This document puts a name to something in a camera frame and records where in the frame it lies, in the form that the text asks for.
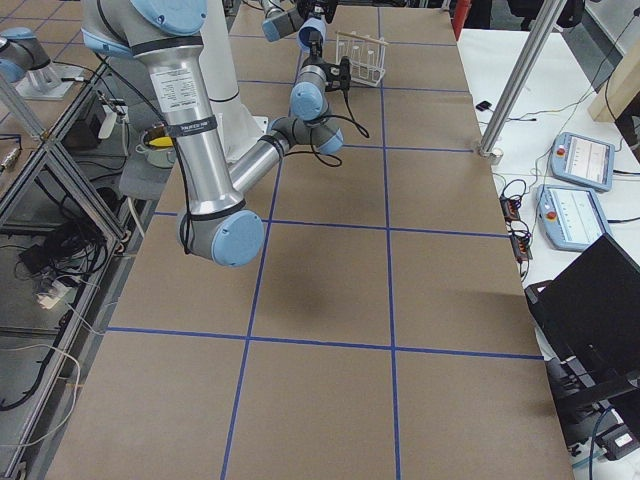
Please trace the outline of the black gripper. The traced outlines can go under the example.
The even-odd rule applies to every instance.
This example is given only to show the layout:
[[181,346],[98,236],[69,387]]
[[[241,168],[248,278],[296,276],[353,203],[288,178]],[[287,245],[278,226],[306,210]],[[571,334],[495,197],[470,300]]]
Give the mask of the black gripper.
[[314,65],[321,67],[325,63],[323,59],[323,44],[321,42],[312,42],[309,46],[309,55],[305,60],[305,65]]

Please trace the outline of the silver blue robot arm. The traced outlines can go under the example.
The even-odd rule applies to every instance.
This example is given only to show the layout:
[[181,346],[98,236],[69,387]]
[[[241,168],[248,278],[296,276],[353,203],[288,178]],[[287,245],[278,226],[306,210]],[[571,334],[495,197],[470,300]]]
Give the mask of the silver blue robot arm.
[[85,45],[107,57],[140,61],[181,169],[185,209],[177,223],[184,251],[222,266],[249,263],[264,243],[261,218],[245,195],[288,153],[309,146],[338,152],[342,131],[326,95],[346,89],[346,64],[322,57],[333,1],[265,4],[269,41],[296,35],[306,59],[289,113],[262,127],[242,103],[223,5],[218,1],[86,1]]

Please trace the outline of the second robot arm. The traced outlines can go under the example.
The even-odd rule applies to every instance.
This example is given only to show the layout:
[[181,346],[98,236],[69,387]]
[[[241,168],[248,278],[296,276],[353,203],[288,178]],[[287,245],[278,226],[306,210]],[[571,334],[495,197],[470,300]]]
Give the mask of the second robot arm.
[[[264,13],[262,30],[270,42],[297,32],[306,21],[300,5],[285,10],[279,1],[261,1],[258,9]],[[1,77],[16,84],[24,98],[61,100],[71,82],[84,82],[85,70],[80,65],[56,65],[29,28],[1,32]]]

